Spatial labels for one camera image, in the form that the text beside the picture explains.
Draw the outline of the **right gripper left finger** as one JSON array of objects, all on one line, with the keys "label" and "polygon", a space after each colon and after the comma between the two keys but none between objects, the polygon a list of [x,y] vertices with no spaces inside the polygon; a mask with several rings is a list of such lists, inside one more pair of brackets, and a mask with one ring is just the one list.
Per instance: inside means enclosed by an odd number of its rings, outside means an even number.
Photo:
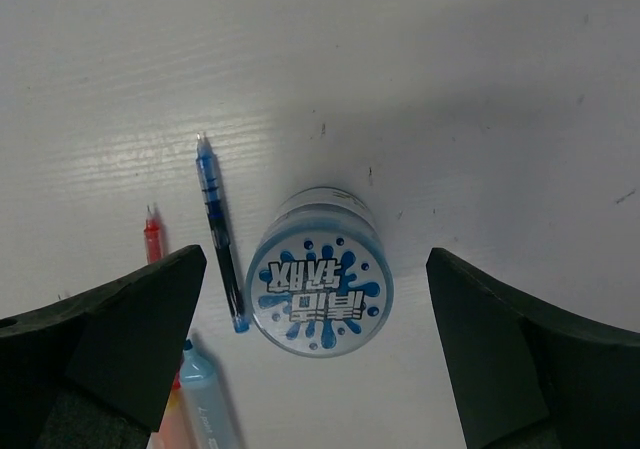
[{"label": "right gripper left finger", "polygon": [[206,265],[200,246],[186,246],[2,319],[2,447],[146,447],[163,418]]}]

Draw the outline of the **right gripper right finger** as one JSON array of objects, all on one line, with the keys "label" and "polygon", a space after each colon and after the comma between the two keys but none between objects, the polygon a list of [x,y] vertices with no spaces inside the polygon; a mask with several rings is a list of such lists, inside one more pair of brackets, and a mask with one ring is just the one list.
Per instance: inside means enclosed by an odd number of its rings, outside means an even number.
[{"label": "right gripper right finger", "polygon": [[500,282],[444,248],[426,262],[469,448],[636,448],[639,335]]}]

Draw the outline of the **blue paint jar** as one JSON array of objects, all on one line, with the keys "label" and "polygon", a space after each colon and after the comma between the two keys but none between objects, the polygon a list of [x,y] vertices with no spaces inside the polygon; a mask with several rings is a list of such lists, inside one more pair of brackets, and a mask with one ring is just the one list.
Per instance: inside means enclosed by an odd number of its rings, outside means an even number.
[{"label": "blue paint jar", "polygon": [[260,332],[309,358],[364,346],[384,326],[393,299],[370,210],[333,187],[301,191],[280,206],[245,278],[245,301]]}]

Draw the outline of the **dark blue pen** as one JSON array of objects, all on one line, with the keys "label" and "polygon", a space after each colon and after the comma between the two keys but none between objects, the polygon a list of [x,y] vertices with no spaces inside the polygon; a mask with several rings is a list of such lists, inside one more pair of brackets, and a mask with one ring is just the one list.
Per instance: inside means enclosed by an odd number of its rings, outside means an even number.
[{"label": "dark blue pen", "polygon": [[195,164],[231,322],[236,333],[245,333],[250,323],[234,266],[216,157],[204,134],[197,135]]}]

